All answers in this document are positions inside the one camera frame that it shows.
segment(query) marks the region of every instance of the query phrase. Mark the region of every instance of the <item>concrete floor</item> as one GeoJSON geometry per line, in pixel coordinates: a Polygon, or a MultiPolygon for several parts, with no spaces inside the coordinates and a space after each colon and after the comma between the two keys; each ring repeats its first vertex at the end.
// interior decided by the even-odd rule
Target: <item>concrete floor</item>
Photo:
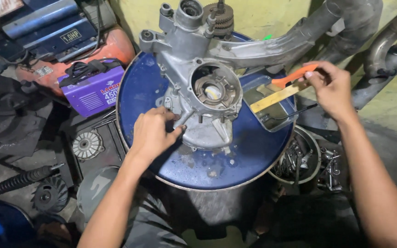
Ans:
{"type": "MultiPolygon", "coordinates": [[[[378,127],[371,123],[366,123],[365,127],[367,129],[367,135],[369,136],[372,144],[380,154],[384,164],[387,167],[391,177],[397,185],[397,134],[384,128],[378,127]]],[[[22,169],[33,169],[42,165],[52,165],[55,163],[54,152],[50,149],[42,149],[30,157],[22,158],[14,163],[15,166],[19,166],[22,169]]],[[[14,176],[16,173],[11,169],[3,167],[0,165],[0,182],[6,178],[14,176]]],[[[37,211],[32,209],[32,203],[30,202],[32,198],[32,193],[35,191],[37,184],[30,185],[23,189],[19,189],[13,192],[0,195],[0,200],[8,201],[12,204],[20,206],[24,209],[30,216],[34,217],[37,211]]],[[[60,215],[64,217],[67,221],[74,212],[76,207],[76,201],[72,199],[68,206],[61,211],[60,215]]],[[[206,222],[219,222],[217,219],[209,219],[209,213],[203,211],[204,209],[198,209],[198,214],[206,222]]],[[[226,213],[214,214],[215,217],[224,217],[224,222],[228,220],[226,213]]]]}

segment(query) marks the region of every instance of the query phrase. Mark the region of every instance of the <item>red compressor tank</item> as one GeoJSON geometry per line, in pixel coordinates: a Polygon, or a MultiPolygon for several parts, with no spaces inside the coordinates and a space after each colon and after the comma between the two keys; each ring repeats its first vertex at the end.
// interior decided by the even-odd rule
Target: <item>red compressor tank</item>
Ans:
{"type": "MultiPolygon", "coordinates": [[[[105,33],[105,44],[101,46],[94,54],[86,59],[80,61],[88,63],[93,59],[103,58],[117,58],[125,65],[128,65],[135,57],[133,44],[124,30],[118,25],[105,33]]],[[[42,86],[48,87],[54,94],[59,97],[64,97],[61,88],[59,87],[58,77],[64,76],[65,70],[71,66],[75,61],[67,63],[59,62],[44,62],[31,61],[31,69],[17,67],[15,74],[18,81],[36,81],[42,86]]]]}

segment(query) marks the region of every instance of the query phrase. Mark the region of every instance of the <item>blue object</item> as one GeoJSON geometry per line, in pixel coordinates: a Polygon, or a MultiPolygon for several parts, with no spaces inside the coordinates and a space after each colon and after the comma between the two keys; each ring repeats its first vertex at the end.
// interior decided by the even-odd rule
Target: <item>blue object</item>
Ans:
{"type": "Polygon", "coordinates": [[[80,16],[74,0],[25,1],[25,5],[1,18],[0,56],[22,58],[25,49],[36,59],[49,61],[68,56],[68,51],[94,46],[97,36],[91,22],[80,16]]]}
{"type": "MultiPolygon", "coordinates": [[[[233,32],[240,41],[250,38],[233,32]]],[[[284,71],[271,75],[266,70],[240,78],[241,85],[268,75],[283,78],[284,71]]],[[[127,147],[133,143],[133,127],[138,116],[160,105],[168,80],[152,54],[140,53],[128,66],[118,93],[118,121],[127,147]]],[[[233,122],[230,153],[223,151],[192,152],[178,141],[149,167],[158,179],[181,189],[214,191],[249,183],[267,172],[287,146],[294,124],[271,133],[266,131],[243,102],[233,122]]]]}
{"type": "Polygon", "coordinates": [[[0,201],[0,244],[22,243],[35,237],[30,218],[18,207],[0,201]]]}

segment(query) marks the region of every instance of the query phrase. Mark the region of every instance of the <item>hand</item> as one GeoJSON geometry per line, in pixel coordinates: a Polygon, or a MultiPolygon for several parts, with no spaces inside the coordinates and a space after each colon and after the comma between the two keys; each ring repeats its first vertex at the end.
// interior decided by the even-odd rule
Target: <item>hand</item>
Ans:
{"type": "Polygon", "coordinates": [[[308,71],[304,77],[315,88],[321,107],[336,121],[356,115],[350,93],[350,73],[327,61],[311,61],[303,66],[318,64],[317,70],[308,71]]]}
{"type": "Polygon", "coordinates": [[[132,169],[131,173],[140,177],[155,158],[176,142],[186,126],[179,125],[174,131],[167,133],[166,122],[179,118],[179,115],[169,112],[163,106],[139,115],[134,123],[133,145],[124,160],[128,173],[132,169]]]}

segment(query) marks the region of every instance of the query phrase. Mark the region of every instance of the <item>orange brush handle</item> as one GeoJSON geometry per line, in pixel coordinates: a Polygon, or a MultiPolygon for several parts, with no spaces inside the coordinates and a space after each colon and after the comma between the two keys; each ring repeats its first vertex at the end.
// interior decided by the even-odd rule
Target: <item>orange brush handle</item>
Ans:
{"type": "Polygon", "coordinates": [[[301,67],[300,69],[296,70],[294,73],[290,74],[289,76],[282,78],[282,79],[273,79],[272,83],[282,89],[286,87],[287,82],[292,82],[294,80],[303,77],[307,71],[314,71],[318,67],[318,64],[313,65],[306,65],[305,67],[301,67]]]}

